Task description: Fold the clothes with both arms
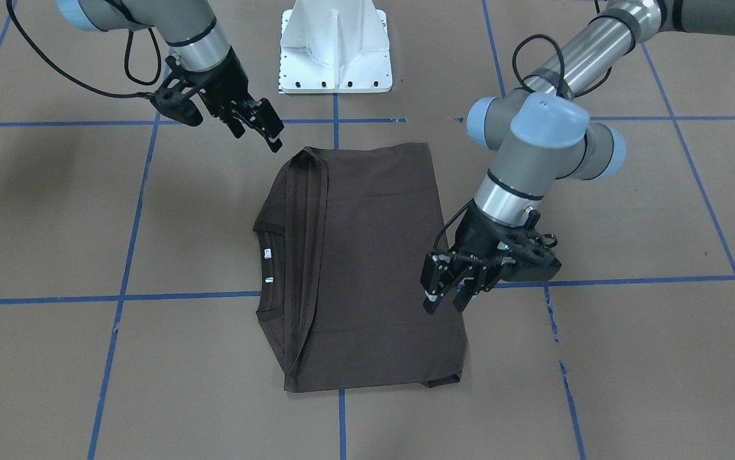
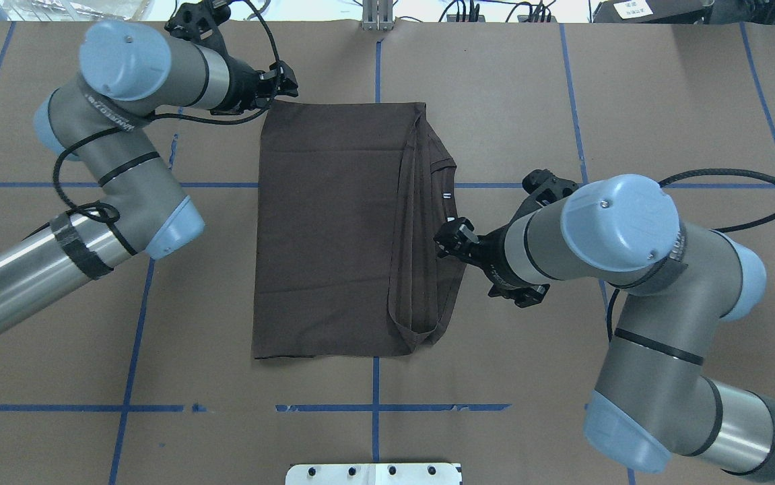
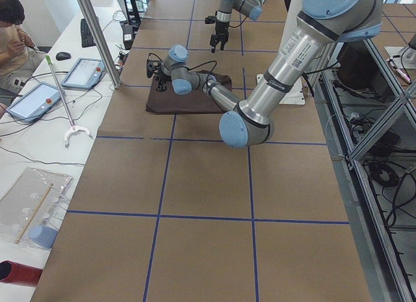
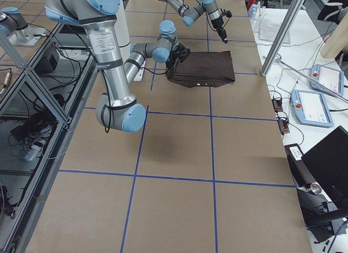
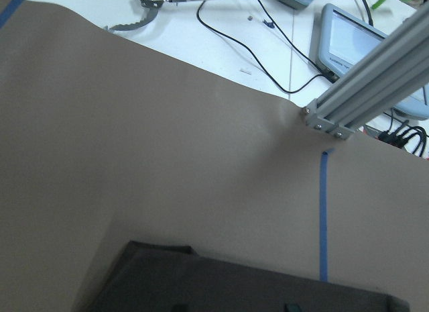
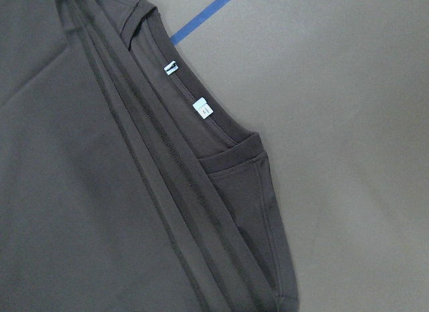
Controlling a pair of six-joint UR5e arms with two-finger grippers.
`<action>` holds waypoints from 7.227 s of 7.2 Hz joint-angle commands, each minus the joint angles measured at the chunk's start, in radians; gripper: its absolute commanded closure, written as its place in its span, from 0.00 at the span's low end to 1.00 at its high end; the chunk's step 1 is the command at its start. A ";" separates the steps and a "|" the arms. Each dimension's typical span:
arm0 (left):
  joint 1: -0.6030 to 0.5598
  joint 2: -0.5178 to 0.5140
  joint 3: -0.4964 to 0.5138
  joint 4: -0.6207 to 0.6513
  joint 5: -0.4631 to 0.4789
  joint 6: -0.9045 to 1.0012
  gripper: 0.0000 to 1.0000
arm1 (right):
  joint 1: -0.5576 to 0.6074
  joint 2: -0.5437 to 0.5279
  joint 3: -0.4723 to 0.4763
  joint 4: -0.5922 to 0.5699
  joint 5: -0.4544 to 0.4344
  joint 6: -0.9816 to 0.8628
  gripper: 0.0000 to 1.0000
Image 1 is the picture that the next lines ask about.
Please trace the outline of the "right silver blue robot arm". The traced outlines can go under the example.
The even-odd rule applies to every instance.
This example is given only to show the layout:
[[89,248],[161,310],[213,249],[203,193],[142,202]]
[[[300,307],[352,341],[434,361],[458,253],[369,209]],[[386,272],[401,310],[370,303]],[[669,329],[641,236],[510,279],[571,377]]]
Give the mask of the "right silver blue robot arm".
[[171,51],[165,60],[170,73],[150,102],[162,116],[200,125],[198,96],[237,139],[250,129],[271,151],[282,148],[282,120],[267,99],[248,92],[248,77],[207,1],[58,1],[57,7],[79,29],[160,33]]

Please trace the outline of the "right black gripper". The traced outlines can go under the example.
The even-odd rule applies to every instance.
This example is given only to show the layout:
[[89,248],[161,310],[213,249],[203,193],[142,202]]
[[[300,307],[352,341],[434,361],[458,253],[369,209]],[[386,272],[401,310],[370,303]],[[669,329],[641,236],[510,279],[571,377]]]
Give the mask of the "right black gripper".
[[212,117],[225,123],[236,139],[246,130],[255,130],[277,153],[283,143],[284,123],[267,98],[255,101],[248,93],[248,77],[233,47],[213,67],[195,72],[201,84],[200,96]]

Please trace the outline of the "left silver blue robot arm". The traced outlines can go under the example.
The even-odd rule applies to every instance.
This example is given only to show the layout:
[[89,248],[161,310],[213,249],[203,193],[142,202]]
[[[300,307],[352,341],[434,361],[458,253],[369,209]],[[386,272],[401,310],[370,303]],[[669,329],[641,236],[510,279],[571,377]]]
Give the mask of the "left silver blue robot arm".
[[555,180],[606,178],[626,154],[624,137],[592,122],[575,99],[661,32],[735,36],[735,1],[609,1],[542,67],[519,75],[518,88],[471,107],[467,134],[496,157],[457,213],[454,245],[443,249],[435,241],[425,257],[426,312],[434,314],[452,289],[453,305],[463,311],[502,280],[547,282],[560,271],[555,236],[536,230],[540,203]]

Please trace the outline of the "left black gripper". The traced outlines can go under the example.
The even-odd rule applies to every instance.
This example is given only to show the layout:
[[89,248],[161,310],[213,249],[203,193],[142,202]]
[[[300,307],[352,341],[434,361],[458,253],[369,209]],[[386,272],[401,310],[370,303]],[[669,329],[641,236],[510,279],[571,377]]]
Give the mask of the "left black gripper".
[[423,262],[423,308],[430,315],[457,286],[453,305],[464,312],[475,295],[499,282],[516,282],[521,274],[521,227],[495,222],[475,204],[463,206],[457,217],[454,245],[447,252],[429,252]]

